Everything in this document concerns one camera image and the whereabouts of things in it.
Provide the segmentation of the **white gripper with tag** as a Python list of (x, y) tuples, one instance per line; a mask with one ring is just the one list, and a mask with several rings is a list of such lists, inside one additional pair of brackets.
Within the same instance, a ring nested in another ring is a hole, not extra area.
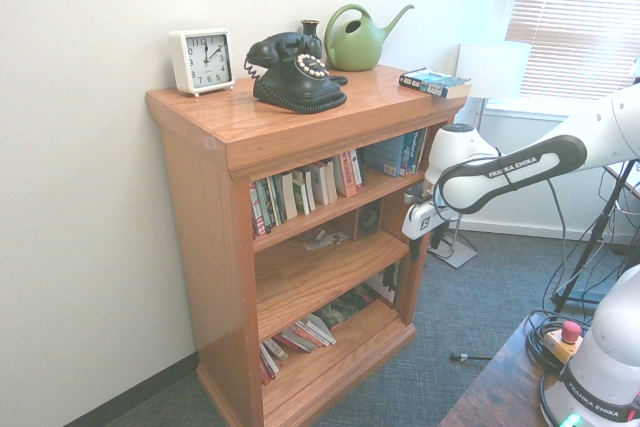
[(421, 238), (428, 232), (430, 236), (430, 248), (437, 249), (444, 235), (444, 226), (441, 225), (451, 220), (451, 209), (436, 205), (433, 201), (414, 204), (409, 208), (402, 226), (402, 233), (408, 237), (409, 254), (412, 262), (420, 257)]

